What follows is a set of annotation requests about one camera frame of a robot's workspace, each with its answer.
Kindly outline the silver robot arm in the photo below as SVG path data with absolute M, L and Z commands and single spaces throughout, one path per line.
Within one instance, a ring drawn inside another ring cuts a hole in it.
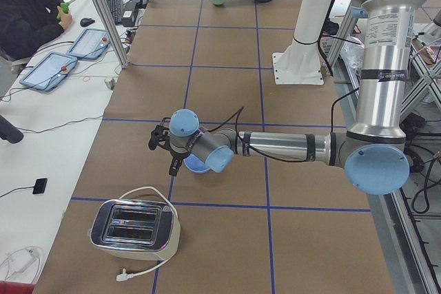
M 148 146 L 172 155 L 169 173 L 194 155 L 215 172 L 234 155 L 282 162 L 320 161 L 344 169 L 350 183 L 371 195 L 401 188 L 409 177 L 400 112 L 416 10 L 426 0 L 354 0 L 367 14 L 365 49 L 355 122 L 326 136 L 205 129 L 198 116 L 180 109 L 152 131 Z

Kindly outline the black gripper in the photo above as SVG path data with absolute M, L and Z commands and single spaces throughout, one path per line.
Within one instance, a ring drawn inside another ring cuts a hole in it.
M 170 129 L 165 126 L 166 120 L 170 120 L 170 118 L 162 118 L 161 122 L 151 132 L 148 147 L 151 151 L 154 151 L 157 147 L 168 151 L 172 155 L 169 175 L 177 176 L 183 161 L 188 157 L 188 152 L 179 152 L 172 149 L 169 135 Z

